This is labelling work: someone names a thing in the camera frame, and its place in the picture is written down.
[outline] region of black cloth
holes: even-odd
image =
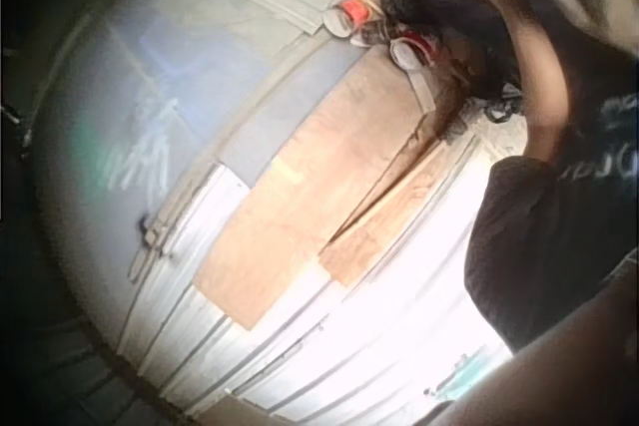
[[[471,236],[465,283],[517,351],[598,291],[637,245],[637,94],[573,126],[554,166],[495,164]]]

